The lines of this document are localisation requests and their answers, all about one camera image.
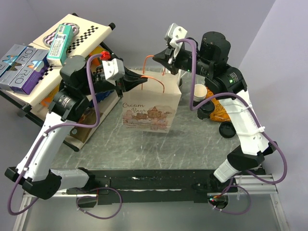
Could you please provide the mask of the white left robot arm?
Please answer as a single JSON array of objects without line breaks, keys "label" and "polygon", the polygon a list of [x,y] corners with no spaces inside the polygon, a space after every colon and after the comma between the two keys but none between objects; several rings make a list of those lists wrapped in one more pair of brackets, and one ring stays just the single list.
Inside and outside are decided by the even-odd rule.
[{"label": "white left robot arm", "polygon": [[124,92],[147,81],[124,67],[122,60],[102,54],[85,59],[68,57],[60,69],[62,82],[49,106],[45,122],[24,159],[9,167],[5,176],[40,199],[51,198],[58,190],[79,188],[90,193],[95,188],[95,175],[85,169],[51,169],[64,139],[75,128],[94,128],[100,122],[96,93]]}]

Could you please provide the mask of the black paper coffee cup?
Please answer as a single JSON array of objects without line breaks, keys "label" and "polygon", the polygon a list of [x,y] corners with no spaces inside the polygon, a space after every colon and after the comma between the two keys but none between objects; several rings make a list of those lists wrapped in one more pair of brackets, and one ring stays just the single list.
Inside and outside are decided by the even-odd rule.
[{"label": "black paper coffee cup", "polygon": [[210,115],[214,112],[214,110],[215,110],[214,103],[212,101],[208,101],[197,110],[197,117],[200,120],[210,118]]}]

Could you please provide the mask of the brown paper takeout bag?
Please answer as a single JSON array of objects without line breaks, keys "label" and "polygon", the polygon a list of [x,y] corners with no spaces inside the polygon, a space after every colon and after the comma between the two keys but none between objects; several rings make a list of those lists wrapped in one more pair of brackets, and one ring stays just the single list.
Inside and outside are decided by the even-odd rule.
[{"label": "brown paper takeout bag", "polygon": [[136,70],[145,83],[123,93],[122,120],[129,130],[168,133],[181,98],[180,75]]}]

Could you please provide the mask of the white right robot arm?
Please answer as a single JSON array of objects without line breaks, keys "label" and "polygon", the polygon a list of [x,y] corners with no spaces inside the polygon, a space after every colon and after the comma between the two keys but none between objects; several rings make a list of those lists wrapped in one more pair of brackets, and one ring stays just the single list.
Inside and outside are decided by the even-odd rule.
[{"label": "white right robot arm", "polygon": [[220,192],[235,174],[259,166],[266,155],[273,153],[277,144],[264,134],[254,113],[247,84],[239,69],[230,66],[228,55],[231,44],[219,32],[206,32],[197,48],[193,39],[167,32],[168,48],[153,58],[175,75],[179,70],[205,78],[205,86],[226,110],[239,138],[240,145],[214,171],[211,188]]}]

